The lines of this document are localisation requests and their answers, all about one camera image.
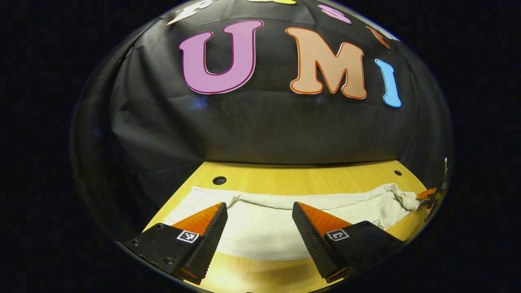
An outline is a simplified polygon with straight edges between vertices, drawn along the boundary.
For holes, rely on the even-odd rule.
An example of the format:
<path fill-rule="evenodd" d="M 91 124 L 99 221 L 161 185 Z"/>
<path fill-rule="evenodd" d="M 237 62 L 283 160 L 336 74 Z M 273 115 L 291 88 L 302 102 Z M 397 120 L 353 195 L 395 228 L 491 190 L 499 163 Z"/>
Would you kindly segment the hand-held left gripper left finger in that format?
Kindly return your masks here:
<path fill-rule="evenodd" d="M 156 223 L 122 245 L 145 263 L 196 285 L 206 277 L 228 219 L 220 202 L 175 224 Z"/>

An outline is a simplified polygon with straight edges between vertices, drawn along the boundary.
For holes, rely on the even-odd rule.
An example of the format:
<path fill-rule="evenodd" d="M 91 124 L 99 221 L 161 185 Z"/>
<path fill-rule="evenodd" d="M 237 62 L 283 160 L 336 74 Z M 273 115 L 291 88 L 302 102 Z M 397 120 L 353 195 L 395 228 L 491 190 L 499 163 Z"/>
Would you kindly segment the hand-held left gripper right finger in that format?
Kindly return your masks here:
<path fill-rule="evenodd" d="M 327 283 L 362 275 L 405 245 L 370 221 L 351 224 L 298 201 L 293 204 L 292 219 Z"/>

